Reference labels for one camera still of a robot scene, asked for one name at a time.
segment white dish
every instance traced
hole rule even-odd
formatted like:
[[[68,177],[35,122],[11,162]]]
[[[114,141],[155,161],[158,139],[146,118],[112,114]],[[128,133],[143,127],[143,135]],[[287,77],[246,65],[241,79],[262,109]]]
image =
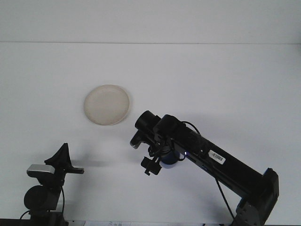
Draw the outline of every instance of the white dish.
[[[102,85],[92,90],[84,102],[86,116],[99,125],[122,121],[130,108],[128,94],[116,85]]]

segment white wall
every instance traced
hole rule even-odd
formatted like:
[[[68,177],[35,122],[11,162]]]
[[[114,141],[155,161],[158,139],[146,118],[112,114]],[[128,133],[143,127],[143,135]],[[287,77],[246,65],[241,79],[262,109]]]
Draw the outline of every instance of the white wall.
[[[1,0],[0,41],[301,43],[299,0]]]

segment barcode sticker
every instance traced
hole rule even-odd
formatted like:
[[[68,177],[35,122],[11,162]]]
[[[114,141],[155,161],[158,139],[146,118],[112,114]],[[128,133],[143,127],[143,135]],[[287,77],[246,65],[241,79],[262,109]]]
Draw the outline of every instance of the barcode sticker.
[[[208,153],[209,157],[212,158],[213,160],[217,161],[219,164],[224,164],[226,159],[219,154],[215,153],[214,151],[210,150]]]

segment white backdrop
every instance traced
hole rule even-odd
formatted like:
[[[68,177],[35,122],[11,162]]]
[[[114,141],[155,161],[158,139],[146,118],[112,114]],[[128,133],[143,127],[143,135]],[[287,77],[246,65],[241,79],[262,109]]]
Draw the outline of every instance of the white backdrop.
[[[158,176],[129,145],[145,110],[194,123],[260,173],[272,167],[280,197],[268,224],[300,223],[301,45],[0,44],[0,217],[17,218],[38,182],[26,175],[69,143],[84,175],[67,175],[67,219],[230,222],[214,179],[189,160]],[[99,126],[86,95],[117,84],[129,116]],[[233,211],[239,197],[224,187]]]
[[[0,41],[301,42],[299,0],[0,0]]]

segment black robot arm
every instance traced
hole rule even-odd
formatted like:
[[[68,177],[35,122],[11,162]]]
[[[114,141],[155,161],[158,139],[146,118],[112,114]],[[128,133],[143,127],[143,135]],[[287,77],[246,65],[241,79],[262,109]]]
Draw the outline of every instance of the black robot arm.
[[[233,226],[264,225],[279,195],[278,175],[273,169],[258,173],[171,115],[160,118],[146,111],[135,127],[138,131],[131,146],[136,149],[147,143],[153,157],[145,157],[141,163],[146,174],[158,174],[160,161],[173,164],[181,153],[242,197]]]

